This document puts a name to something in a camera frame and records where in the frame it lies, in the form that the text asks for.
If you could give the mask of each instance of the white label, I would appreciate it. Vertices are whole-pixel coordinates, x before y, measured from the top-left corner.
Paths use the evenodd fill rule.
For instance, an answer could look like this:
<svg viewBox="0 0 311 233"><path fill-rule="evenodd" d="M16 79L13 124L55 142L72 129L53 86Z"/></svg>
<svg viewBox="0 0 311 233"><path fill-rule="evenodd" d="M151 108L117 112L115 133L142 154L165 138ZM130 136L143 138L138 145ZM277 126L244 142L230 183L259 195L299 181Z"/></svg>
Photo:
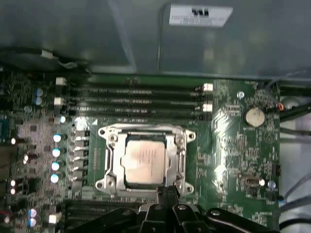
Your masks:
<svg viewBox="0 0 311 233"><path fill-rule="evenodd" d="M171 5L170 25L223 27L232 7Z"/></svg>

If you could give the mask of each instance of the cable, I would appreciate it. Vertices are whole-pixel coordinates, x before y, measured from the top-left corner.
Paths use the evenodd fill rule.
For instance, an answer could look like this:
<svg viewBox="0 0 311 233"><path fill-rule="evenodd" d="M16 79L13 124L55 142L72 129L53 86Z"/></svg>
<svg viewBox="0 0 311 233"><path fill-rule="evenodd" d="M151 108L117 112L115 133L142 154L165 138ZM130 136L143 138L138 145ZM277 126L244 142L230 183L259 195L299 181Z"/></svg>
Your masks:
<svg viewBox="0 0 311 233"><path fill-rule="evenodd" d="M303 105L294 107L292 109L280 113L280 122L293 120L298 117L302 117L310 112L311 112L311 103L305 103Z"/></svg>
<svg viewBox="0 0 311 233"><path fill-rule="evenodd" d="M49 52L47 50L42 49L34 49L34 48L26 48L26 47L5 47L0 48L0 55L8 55L8 54L32 54L32 55L40 55L41 57L56 60L59 65L64 67L65 69L74 69L80 68L85 70L88 74L91 72L81 65L81 61L77 61L74 58L68 58L61 55L57 55L55 53Z"/></svg>
<svg viewBox="0 0 311 233"><path fill-rule="evenodd" d="M304 175L302 178L300 178L300 180L285 193L285 195L283 196L284 200L287 200L290 194L292 194L298 187L300 187L301 185L303 185L305 182L309 180L311 180L311 172Z"/></svg>
<svg viewBox="0 0 311 233"><path fill-rule="evenodd" d="M295 225L295 224L300 224L300 223L306 223L306 224L311 224L311 219L307 219L307 218L293 218L293 219L289 219L286 220L282 223L280 223L280 230L283 230L286 227Z"/></svg>
<svg viewBox="0 0 311 233"><path fill-rule="evenodd" d="M276 210L272 214L274 230L279 231L279 218L280 218L281 213L295 209L295 208L299 208L305 205L311 205L311 195L291 201L281 206L278 210Z"/></svg>
<svg viewBox="0 0 311 233"><path fill-rule="evenodd" d="M311 131L305 131L305 130L291 130L286 129L283 127L280 127L281 133L291 134L291 135L297 135L297 136L311 136Z"/></svg>

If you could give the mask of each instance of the capacitor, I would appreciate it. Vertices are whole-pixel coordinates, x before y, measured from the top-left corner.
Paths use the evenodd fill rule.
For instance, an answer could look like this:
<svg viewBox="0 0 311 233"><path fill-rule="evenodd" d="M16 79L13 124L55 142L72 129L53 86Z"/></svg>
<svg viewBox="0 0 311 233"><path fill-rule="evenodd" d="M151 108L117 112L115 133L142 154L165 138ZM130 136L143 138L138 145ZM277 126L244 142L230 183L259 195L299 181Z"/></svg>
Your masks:
<svg viewBox="0 0 311 233"><path fill-rule="evenodd" d="M5 223L8 224L10 223L10 217L6 214L1 214L0 215L0 224Z"/></svg>
<svg viewBox="0 0 311 233"><path fill-rule="evenodd" d="M63 161L57 160L51 164L51 169L53 171L58 171L64 165Z"/></svg>
<svg viewBox="0 0 311 233"><path fill-rule="evenodd" d="M23 183L23 181L24 181L24 178L14 179L14 180L11 180L10 185L12 187L19 186L21 183Z"/></svg>
<svg viewBox="0 0 311 233"><path fill-rule="evenodd" d="M27 114L29 114L29 113L31 113L33 111L33 108L31 107L31 106L25 106L24 107L24 112L25 113L27 113Z"/></svg>
<svg viewBox="0 0 311 233"><path fill-rule="evenodd" d="M13 137L11 139L11 144L12 145L22 144L22 143L25 143L25 142L26 142L26 140L24 138Z"/></svg>
<svg viewBox="0 0 311 233"><path fill-rule="evenodd" d="M53 155L55 158L57 158L57 157L59 157L60 155L66 153L66 151L67 151L67 150L66 150L65 148L54 148L54 149L52 150L52 155Z"/></svg>
<svg viewBox="0 0 311 233"><path fill-rule="evenodd" d="M23 185L20 185L20 186L14 186L13 188L11 188L10 190L10 193L12 195L15 195L19 192L23 192L23 193L26 193L27 191L27 185L26 184L23 184Z"/></svg>
<svg viewBox="0 0 311 233"><path fill-rule="evenodd" d="M36 206L34 208L31 208L29 211L28 211L28 217L31 218L31 217L36 217L38 215L40 215L40 212L41 212L41 208L39 206Z"/></svg>
<svg viewBox="0 0 311 233"><path fill-rule="evenodd" d="M61 172L57 172L55 174L51 175L51 182L52 183L57 183L59 180L61 180L63 178L63 173Z"/></svg>
<svg viewBox="0 0 311 233"><path fill-rule="evenodd" d="M37 158L38 158L37 154L25 154L23 163L24 164L29 163L30 161L35 160Z"/></svg>
<svg viewBox="0 0 311 233"><path fill-rule="evenodd" d="M53 136L54 142L60 142L62 140L65 140L66 138L67 138L67 136L65 134L61 134L61 133L56 133Z"/></svg>
<svg viewBox="0 0 311 233"><path fill-rule="evenodd" d="M57 224L59 222L59 220L61 219L61 217L62 217L62 213L61 212L49 215L49 223L50 224Z"/></svg>
<svg viewBox="0 0 311 233"><path fill-rule="evenodd" d="M37 224L37 220L35 218L32 217L28 220L29 227L34 227L36 224Z"/></svg>
<svg viewBox="0 0 311 233"><path fill-rule="evenodd" d="M38 96L38 97L41 97L41 96L43 96L45 93L44 93L44 91L42 90L42 88L37 88L36 90L35 90L35 95L36 96Z"/></svg>
<svg viewBox="0 0 311 233"><path fill-rule="evenodd" d="M275 181L269 181L268 182L268 188L275 189L276 188L276 182Z"/></svg>
<svg viewBox="0 0 311 233"><path fill-rule="evenodd" d="M265 121L265 114L264 112L257 107L248 109L243 115L244 121L246 124L252 127L259 127L263 125Z"/></svg>
<svg viewBox="0 0 311 233"><path fill-rule="evenodd" d="M36 98L34 99L34 104L35 104L35 105L40 106L40 105L42 105L42 103L43 103L43 100L42 100L41 97L36 97Z"/></svg>
<svg viewBox="0 0 311 233"><path fill-rule="evenodd" d="M264 179L261 179L259 181L260 186L264 186L266 184L266 181Z"/></svg>

